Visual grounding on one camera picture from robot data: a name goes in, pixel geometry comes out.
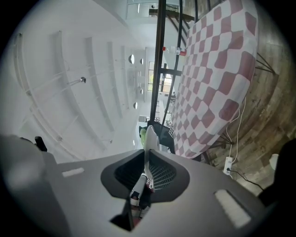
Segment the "black cable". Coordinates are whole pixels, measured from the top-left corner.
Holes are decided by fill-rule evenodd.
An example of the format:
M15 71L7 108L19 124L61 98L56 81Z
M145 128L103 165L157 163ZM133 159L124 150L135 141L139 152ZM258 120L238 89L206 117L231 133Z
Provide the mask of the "black cable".
M234 171L234 170L231 170L230 168L227 168L227 171L238 173L238 174L239 174L239 175L240 175L245 181L250 182L250 183L252 183L252 184L254 184L254 185L257 185L259 188L262 189L262 191L264 191L264 189L263 189L258 183L254 183L254 182L252 182L252 181L247 180L247 179L246 179L244 176L242 176L239 172Z

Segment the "black metal pole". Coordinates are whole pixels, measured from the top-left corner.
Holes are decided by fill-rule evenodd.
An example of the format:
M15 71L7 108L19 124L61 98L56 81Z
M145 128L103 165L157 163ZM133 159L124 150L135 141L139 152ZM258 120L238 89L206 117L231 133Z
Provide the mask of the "black metal pole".
M208 10L209 10L209 12L212 10L211 9L211 1L210 0L207 0L207 3L208 3Z
M183 1L180 0L180 7L179 7L179 29L178 29L178 42L177 42L177 47L180 47L181 46L181 37L182 37L182 22L183 22ZM178 63L179 63L179 55L176 55L176 62L175 62L175 67L174 67L174 70L177 71L177 68L178 68ZM174 86L174 83L175 83L175 78L176 78L176 75L173 75L172 77L172 84L171 84L171 88L170 88L170 93L168 95L168 98L167 98L167 103L166 103L166 110L165 110L165 116L162 120L162 125L164 125L165 123L165 120L166 120L166 116L167 116L167 110L168 110L168 107L170 105L170 100L171 100L171 96L172 96L172 93L173 93L173 86Z
M255 68L256 68L256 69L259 69L259 70L266 71L266 72L271 72L272 74L274 74L274 72L271 71L271 70L263 69L263 68L260 68L260 67L255 67Z
M223 140L226 140L226 141L232 143L232 141L225 135L225 133L222 133L219 138L222 138Z
M167 68L167 64L165 63L165 64L163 65L163 67L164 67L164 68L160 68L160 74L162 74L162 79L161 79L161 82L160 82L160 86L161 86L160 91L163 91L163 86L164 86L164 84L165 84L165 78L166 78L166 75L167 75L167 73L164 72L164 71L162 71L162 70L163 70L163 69L165 70L165 69Z
M276 72L273 70L272 66L269 65L269 63L257 52L257 54L259 55L260 58L263 59L263 61L269 66L269 68L273 71L273 73L275 74Z
M183 24L182 24L182 30L183 30L184 34L186 35L186 37L187 37L187 31L185 30Z
M152 87L152 98L151 98L151 109L150 109L150 120L154 121L156 113L156 103L158 98L158 89L160 82L159 69L161 68L162 62L162 48L165 36L165 25L166 25L166 0L158 1L158 16L157 16L157 29L156 29L156 42L155 42L155 60L154 60L154 74L153 74L153 87Z
M177 28L177 26L176 26L176 24L175 24L175 22L172 20L172 18L170 16L167 16L167 17L169 18L169 20L172 23L172 25L175 27L176 31L179 31L178 28ZM185 42L183 36L182 36L182 41L183 41L184 45L186 45L186 42Z
M268 67L267 65L265 65L264 63L260 62L259 60L256 60L257 62L259 62L260 64L262 64L263 66L267 67L268 69L272 70L272 68Z
M197 0L194 0L194 5L195 5L195 19L194 22L198 22L198 7L197 7Z
M188 23L185 21L185 20L183 20L184 21L184 24L186 25L186 27L187 27L187 30L189 30L189 25L188 25Z
M176 75L176 76L181 76L182 71L174 70L174 69L167 69L167 68L161 68L160 73L163 74L170 74L170 75Z

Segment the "white wall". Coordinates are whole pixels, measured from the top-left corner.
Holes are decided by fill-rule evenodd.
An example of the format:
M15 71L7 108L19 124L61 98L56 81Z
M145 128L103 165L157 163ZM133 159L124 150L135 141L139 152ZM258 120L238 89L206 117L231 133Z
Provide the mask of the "white wall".
M108 84L111 81L111 75L108 74L110 60L107 52L103 50L103 45L105 47L108 42L111 42L117 49L124 45L129 53L135 51L138 56L145 55L143 49L141 52L138 51L141 47L125 25L92 0L42 1L22 22L16 33L22 33L21 58L25 68L24 74L34 100L39 103L36 111L38 113L42 111L44 124L41 124L30 111L32 110L32 107L30 108L32 100L29 99L31 96L26 95L18 82L13 61L14 48L10 45L0 69L0 107L2 109L0 132L22 136L31 141L34 141L35 136L42 136L49 152L54 153L57 162L74 161L74 156L69 152L81 155L82 159L98 158L105 153L108 154L109 141L101 142L107 147L103 153L95 136L99 140L108 139L109 135L114 136L110 144L112 152L132 150L134 133L131 131L134 131L141 106L138 110L132 107L136 99L134 84L128 88L130 109L127 109L122 91L118 93L119 101L123 101L125 105L114 103L116 100L113 94L116 86L123 90L123 84L120 84L123 82L121 78L123 74L114 73L115 85ZM89 44L87 40L89 38L99 40ZM91 64L90 54L87 51L89 46L98 46L99 51L94 52L96 59L92 59L92 63L96 65L95 70L100 73L97 78L92 77L91 67L87 67ZM120 61L120 54L116 52L113 52L112 57ZM113 64L115 70L122 69L121 62L117 65L115 62ZM141 70L145 73L144 65L139 64L139 67L142 67ZM123 70L134 72L135 67L128 66ZM50 83L57 74L61 77ZM88 78L86 84L75 85L62 93L57 93L65 89L68 82L75 81L81 76ZM94 93L91 83L96 80L102 87L101 92L107 109L110 109L114 127L118 128L113 133L106 130L106 118L100 110L99 100L96 100L97 94ZM41 85L47 86L40 90L34 89ZM120 119L118 119L118 106L123 110L123 116ZM67 151L61 146L66 143L69 145Z
M150 97L150 101L143 103L140 110L140 115L150 117L150 110L151 110L151 97Z
M157 3L155 0L100 0L105 1L111 8L114 8L116 12L120 15L121 13L117 10L118 8L123 11L123 9L127 9L127 6L124 7L124 4L135 4L136 3ZM179 0L167 0L167 4L179 5ZM155 41L156 41L156 26L157 26L157 17L142 17L136 19L126 19L123 18L125 23L128 25L131 34L137 41L141 44L142 47L154 48L155 51ZM164 38L164 46L175 46L177 45L178 33L172 23L166 19L166 27L165 27L165 38ZM174 68L175 65L175 55L171 55L168 53L164 53L163 57L165 58L168 67L170 69ZM184 65L184 58L179 57L178 70L182 70ZM176 76L175 79L175 91L177 91L179 87L180 77Z
M128 0L93 0L100 6L117 15L123 21L126 19Z
M126 19L149 17L150 3L128 4Z

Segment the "staircase railing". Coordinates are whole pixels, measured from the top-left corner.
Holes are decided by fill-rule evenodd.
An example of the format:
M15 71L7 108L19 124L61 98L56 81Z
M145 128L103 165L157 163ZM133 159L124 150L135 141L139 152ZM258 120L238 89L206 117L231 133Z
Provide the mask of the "staircase railing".
M211 5L210 0L207 1L207 6L208 10L210 11L212 8L223 2L223 0L218 0L215 4ZM181 46L181 41L186 45L186 41L184 37L182 37L182 32L184 32L185 36L187 36L187 32L189 30L189 25L184 20L183 17L183 5L182 5L182 0L179 0L179 17L177 15L171 16L168 14L166 10L166 0L159 0L158 4L158 10L154 11L153 14L157 14L157 31L156 31L156 44L155 44L155 61L154 61L154 80L153 80L153 88L152 88L152 100L151 100L151 110L150 110L150 119L152 121L155 120L155 112L156 112L156 103L158 99L158 91L159 91L159 84L160 84L160 74L171 74L172 75L172 83L171 83L171 88L170 88L170 93L168 95L168 100L166 104L166 109L165 109L165 114L164 118L162 121L162 124L164 125L166 116L167 116L167 111L168 107L170 104L172 92L173 92L173 86L175 83L175 77L178 75L180 76L180 71L177 70L178 68L178 63L179 63L179 55L176 55L176 61L175 61L175 66L174 69L166 69L166 68L161 68L161 62L162 62L162 56L163 56L163 43L164 43L164 32L165 32L165 23L166 23L166 17L171 21L173 24L174 28L178 32L178 42L177 42L177 47ZM197 0L194 0L194 5L195 5L195 18L194 21L195 23L198 22L198 6L197 6Z

